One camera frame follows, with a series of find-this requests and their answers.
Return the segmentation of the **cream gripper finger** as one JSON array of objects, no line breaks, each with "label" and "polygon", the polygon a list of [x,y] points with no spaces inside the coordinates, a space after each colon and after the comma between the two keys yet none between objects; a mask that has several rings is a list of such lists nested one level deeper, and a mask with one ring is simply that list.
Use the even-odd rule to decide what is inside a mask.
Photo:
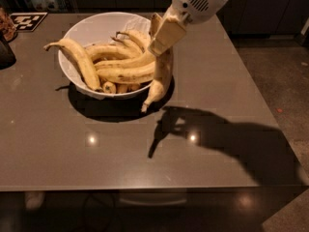
[{"label": "cream gripper finger", "polygon": [[151,19],[151,42],[148,50],[155,56],[160,56],[171,48],[186,34],[185,27],[174,17],[154,15]]}]

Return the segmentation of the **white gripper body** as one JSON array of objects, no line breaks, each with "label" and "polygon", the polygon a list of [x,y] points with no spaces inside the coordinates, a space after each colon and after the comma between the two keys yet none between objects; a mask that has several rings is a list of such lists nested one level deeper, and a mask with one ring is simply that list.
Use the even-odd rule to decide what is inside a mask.
[{"label": "white gripper body", "polygon": [[214,16],[228,0],[172,0],[164,17],[174,17],[182,24],[198,24]]}]

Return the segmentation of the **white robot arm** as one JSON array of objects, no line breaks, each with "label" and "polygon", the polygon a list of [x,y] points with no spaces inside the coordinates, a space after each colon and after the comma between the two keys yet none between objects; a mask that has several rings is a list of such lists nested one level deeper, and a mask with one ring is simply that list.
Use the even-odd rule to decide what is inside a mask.
[{"label": "white robot arm", "polygon": [[228,0],[172,0],[149,44],[149,51],[160,56],[185,36],[189,24],[208,21],[227,2]]}]

